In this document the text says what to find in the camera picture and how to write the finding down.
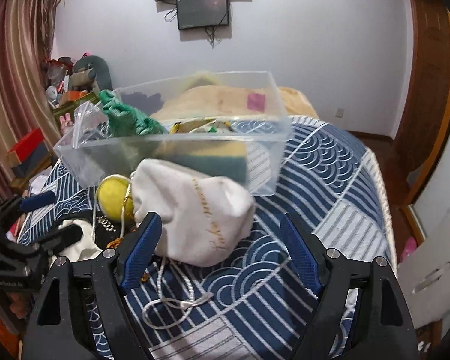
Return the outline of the clear plastic zip bag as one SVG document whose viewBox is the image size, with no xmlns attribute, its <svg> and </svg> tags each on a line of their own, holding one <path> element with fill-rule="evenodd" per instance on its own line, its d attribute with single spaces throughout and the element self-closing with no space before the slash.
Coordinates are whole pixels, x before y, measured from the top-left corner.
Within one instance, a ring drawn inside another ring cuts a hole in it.
<svg viewBox="0 0 450 360">
<path fill-rule="evenodd" d="M 74 149 L 78 149 L 88 141 L 98 141 L 109 137 L 111 137 L 109 119 L 103 112 L 100 102 L 95 104 L 87 101 L 75 109 L 71 139 Z"/>
</svg>

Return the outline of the white drawstring bag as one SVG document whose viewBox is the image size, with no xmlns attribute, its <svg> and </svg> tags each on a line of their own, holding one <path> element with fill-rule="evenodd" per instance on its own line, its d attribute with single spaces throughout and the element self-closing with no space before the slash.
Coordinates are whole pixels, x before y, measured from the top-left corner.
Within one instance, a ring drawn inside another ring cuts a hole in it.
<svg viewBox="0 0 450 360">
<path fill-rule="evenodd" d="M 250 235 L 255 200 L 225 176 L 210 176 L 160 159 L 142 160 L 131 178 L 134 217 L 161 217 L 155 253 L 195 267 L 228 258 Z"/>
</svg>

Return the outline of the green patterned cloth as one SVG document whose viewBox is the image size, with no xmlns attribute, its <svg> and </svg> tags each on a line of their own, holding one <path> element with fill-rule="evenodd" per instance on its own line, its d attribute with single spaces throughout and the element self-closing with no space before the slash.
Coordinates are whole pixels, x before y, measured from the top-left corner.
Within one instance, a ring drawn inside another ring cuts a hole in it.
<svg viewBox="0 0 450 360">
<path fill-rule="evenodd" d="M 143 137 L 167 133 L 158 121 L 138 108 L 123 103 L 108 89 L 99 92 L 99 100 L 102 112 L 108 118 L 109 130 L 114 137 Z"/>
</svg>

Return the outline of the yellow green sponge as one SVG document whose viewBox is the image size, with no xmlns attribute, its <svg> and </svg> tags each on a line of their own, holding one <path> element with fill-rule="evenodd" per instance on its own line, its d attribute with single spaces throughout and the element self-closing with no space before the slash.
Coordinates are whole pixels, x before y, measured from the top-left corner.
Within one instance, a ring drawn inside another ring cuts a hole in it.
<svg viewBox="0 0 450 360">
<path fill-rule="evenodd" d="M 247 150 L 241 141 L 164 141 L 153 157 L 248 184 Z"/>
</svg>

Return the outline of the clear plastic storage box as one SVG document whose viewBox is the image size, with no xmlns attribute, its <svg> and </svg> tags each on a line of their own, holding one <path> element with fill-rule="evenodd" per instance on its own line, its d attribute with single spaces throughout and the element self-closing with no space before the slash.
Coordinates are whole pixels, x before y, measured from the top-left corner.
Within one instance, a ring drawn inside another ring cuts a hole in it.
<svg viewBox="0 0 450 360">
<path fill-rule="evenodd" d="M 221 72 L 215 73 L 221 86 L 247 89 L 277 89 L 269 72 Z M 161 94 L 163 102 L 187 91 L 189 76 L 155 80 L 111 90 L 123 102 L 123 94 L 142 92 Z M 218 119 L 229 122 L 233 133 L 176 133 L 169 130 L 174 123 L 192 119 Z M 83 186 L 98 185 L 112 174 L 127 176 L 146 158 L 154 158 L 153 152 L 164 141 L 241 141 L 246 145 L 248 184 L 244 186 L 253 195 L 267 196 L 275 191 L 286 141 L 291 133 L 291 122 L 284 108 L 279 114 L 245 116 L 211 116 L 191 119 L 158 120 L 165 134 L 147 136 L 111 137 L 88 141 L 78 149 L 71 145 L 73 128 L 55 145 L 55 153 L 70 174 Z"/>
</svg>

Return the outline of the floral fabric pouch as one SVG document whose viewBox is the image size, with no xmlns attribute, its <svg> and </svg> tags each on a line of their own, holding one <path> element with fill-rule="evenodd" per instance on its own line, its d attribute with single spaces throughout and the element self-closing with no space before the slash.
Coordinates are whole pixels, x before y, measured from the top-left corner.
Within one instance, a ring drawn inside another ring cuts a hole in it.
<svg viewBox="0 0 450 360">
<path fill-rule="evenodd" d="M 218 119 L 192 119 L 174 123 L 170 134 L 176 133 L 233 133 L 234 128 L 227 121 Z"/>
</svg>

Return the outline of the white perforated board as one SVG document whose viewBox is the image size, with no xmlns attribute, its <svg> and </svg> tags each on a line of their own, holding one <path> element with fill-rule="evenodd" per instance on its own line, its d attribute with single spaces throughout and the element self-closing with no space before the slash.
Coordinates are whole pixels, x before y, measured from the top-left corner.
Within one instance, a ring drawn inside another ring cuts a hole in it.
<svg viewBox="0 0 450 360">
<path fill-rule="evenodd" d="M 398 265 L 398 282 L 414 328 L 450 312 L 450 209 L 437 229 Z"/>
</svg>

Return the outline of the red box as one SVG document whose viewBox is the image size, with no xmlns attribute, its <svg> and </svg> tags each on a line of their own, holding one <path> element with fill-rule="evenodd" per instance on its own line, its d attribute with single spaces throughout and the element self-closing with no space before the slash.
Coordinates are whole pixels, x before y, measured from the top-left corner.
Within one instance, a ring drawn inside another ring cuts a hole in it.
<svg viewBox="0 0 450 360">
<path fill-rule="evenodd" d="M 15 143 L 6 155 L 7 164 L 10 167 L 16 167 L 27 160 L 34 150 L 44 142 L 44 135 L 40 128 L 36 128 L 17 143 Z"/>
</svg>

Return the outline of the yellow tennis ball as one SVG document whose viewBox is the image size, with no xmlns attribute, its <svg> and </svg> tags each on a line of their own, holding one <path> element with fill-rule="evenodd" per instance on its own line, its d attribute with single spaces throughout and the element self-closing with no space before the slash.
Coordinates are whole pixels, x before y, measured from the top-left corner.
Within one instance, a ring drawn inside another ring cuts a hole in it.
<svg viewBox="0 0 450 360">
<path fill-rule="evenodd" d="M 97 202 L 100 211 L 111 221 L 126 224 L 134 218 L 131 179 L 124 175 L 109 175 L 102 180 L 97 189 Z"/>
</svg>

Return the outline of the blue white patterned bedspread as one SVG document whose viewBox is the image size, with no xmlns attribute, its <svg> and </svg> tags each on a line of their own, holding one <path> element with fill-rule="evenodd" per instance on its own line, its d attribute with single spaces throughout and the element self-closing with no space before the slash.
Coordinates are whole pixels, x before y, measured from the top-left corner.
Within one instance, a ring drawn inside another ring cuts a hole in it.
<svg viewBox="0 0 450 360">
<path fill-rule="evenodd" d="M 324 122 L 295 116 L 276 191 L 258 197 L 249 237 L 225 262 L 187 267 L 213 299 L 186 320 L 168 306 L 139 329 L 156 359 L 293 359 L 318 307 L 302 283 L 297 242 L 314 233 L 347 258 L 393 257 L 388 203 L 376 159 L 360 141 Z"/>
</svg>

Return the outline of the green storage box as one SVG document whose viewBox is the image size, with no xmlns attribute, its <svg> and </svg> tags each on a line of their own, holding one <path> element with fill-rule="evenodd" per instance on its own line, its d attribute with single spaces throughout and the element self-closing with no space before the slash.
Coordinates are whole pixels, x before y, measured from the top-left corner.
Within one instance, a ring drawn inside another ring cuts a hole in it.
<svg viewBox="0 0 450 360">
<path fill-rule="evenodd" d="M 74 111 L 77 107 L 79 107 L 81 104 L 85 102 L 91 102 L 93 104 L 97 104 L 99 102 L 99 98 L 96 94 L 93 92 L 80 97 L 77 100 L 70 101 L 65 103 L 62 106 L 56 107 L 52 109 L 52 114 L 54 119 L 56 120 L 57 124 L 60 125 L 60 117 L 65 116 L 67 113 L 70 114 L 71 120 L 74 121 Z"/>
</svg>

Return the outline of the grey green neck pillow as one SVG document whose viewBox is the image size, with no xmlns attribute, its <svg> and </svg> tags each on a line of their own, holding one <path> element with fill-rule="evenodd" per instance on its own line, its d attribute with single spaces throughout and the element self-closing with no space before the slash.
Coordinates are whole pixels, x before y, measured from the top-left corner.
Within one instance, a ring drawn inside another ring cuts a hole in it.
<svg viewBox="0 0 450 360">
<path fill-rule="evenodd" d="M 108 64 L 96 55 L 85 56 L 78 60 L 70 78 L 74 88 L 87 87 L 97 93 L 103 89 L 113 89 Z"/>
</svg>

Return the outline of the pink small object on blanket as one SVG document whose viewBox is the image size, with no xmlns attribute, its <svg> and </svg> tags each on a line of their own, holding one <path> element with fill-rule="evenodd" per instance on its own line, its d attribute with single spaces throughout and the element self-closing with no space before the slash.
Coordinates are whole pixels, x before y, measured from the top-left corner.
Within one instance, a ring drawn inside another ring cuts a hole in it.
<svg viewBox="0 0 450 360">
<path fill-rule="evenodd" d="M 248 94 L 247 108 L 251 111 L 257 111 L 261 113 L 266 111 L 266 95 L 260 93 Z"/>
</svg>

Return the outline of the small black wall monitor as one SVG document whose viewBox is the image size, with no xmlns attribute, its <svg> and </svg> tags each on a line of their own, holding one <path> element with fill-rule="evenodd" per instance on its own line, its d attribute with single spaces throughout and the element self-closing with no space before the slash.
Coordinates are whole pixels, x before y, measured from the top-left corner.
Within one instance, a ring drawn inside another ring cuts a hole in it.
<svg viewBox="0 0 450 360">
<path fill-rule="evenodd" d="M 229 0 L 177 0 L 179 30 L 228 26 Z"/>
</svg>

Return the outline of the wooden wardrobe frame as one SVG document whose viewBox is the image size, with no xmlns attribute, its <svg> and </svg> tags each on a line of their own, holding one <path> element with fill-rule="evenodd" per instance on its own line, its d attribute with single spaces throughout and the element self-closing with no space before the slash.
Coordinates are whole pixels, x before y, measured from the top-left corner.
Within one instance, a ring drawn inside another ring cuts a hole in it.
<svg viewBox="0 0 450 360">
<path fill-rule="evenodd" d="M 431 179 L 450 135 L 450 10 L 442 0 L 409 0 L 411 72 L 404 110 L 384 160 L 393 236 L 422 242 L 411 205 Z"/>
</svg>

